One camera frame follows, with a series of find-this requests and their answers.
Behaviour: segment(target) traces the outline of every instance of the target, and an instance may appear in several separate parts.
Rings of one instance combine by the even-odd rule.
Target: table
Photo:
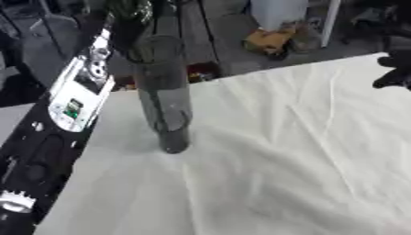
[[[193,85],[180,155],[113,94],[36,235],[411,234],[411,94],[372,89],[380,56]],[[0,110],[0,141],[27,110]]]

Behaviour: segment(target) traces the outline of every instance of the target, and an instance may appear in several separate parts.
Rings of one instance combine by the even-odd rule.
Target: hand
[[[384,67],[394,69],[375,81],[374,88],[402,86],[411,90],[411,50],[393,50],[388,57],[382,57],[378,62]]]

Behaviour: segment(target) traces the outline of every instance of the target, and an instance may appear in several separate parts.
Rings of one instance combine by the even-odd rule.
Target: black wire
[[[13,29],[17,32],[17,36],[21,39],[23,37],[23,33],[21,32],[20,28],[16,25],[16,23],[7,15],[3,6],[0,5],[0,15],[13,27]]]
[[[45,17],[45,12],[43,9],[39,6],[39,1],[37,1],[37,9],[39,10],[39,17],[43,21],[44,26],[46,27],[47,32],[50,35],[51,42],[54,44],[54,47],[56,48],[57,53],[60,55],[60,57],[65,60],[66,55],[62,52],[61,46],[59,42],[56,40],[56,37],[54,36],[53,31],[51,30],[49,20]]]
[[[207,31],[208,34],[208,40],[211,43],[211,48],[214,53],[214,57],[216,58],[216,62],[220,63],[220,59],[218,58],[218,53],[217,53],[217,48],[216,48],[216,41],[213,35],[213,32],[211,31],[210,25],[208,23],[207,15],[206,15],[206,9],[204,8],[204,3],[203,0],[197,0],[198,6],[200,7],[200,13],[204,21],[205,25],[205,30]]]

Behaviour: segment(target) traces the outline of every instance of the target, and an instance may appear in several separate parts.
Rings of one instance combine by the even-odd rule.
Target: black glove
[[[393,50],[388,57],[382,57],[378,62],[384,67],[394,69],[375,81],[374,88],[402,86],[411,90],[411,50]]]
[[[105,10],[91,12],[85,18],[76,52],[91,45],[94,36],[100,33],[105,23],[107,12],[110,12],[116,19],[112,28],[112,45],[121,54],[127,55],[150,21],[161,13],[160,9],[165,2],[166,0],[108,0]]]

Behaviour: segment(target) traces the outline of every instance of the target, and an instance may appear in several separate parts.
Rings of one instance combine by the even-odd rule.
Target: chair
[[[39,3],[41,5],[42,10],[44,11],[44,17],[45,18],[47,18],[47,19],[66,20],[66,21],[72,22],[75,27],[77,27],[77,28],[79,27],[77,21],[74,18],[63,16],[63,15],[57,15],[57,14],[52,13],[50,8],[49,8],[49,5],[46,2],[46,0],[39,0]],[[44,20],[41,18],[41,19],[39,19],[39,21],[37,21],[36,23],[34,23],[34,25],[32,25],[30,27],[30,31],[35,33],[36,28],[38,28],[39,26],[41,26],[43,24],[44,24]]]

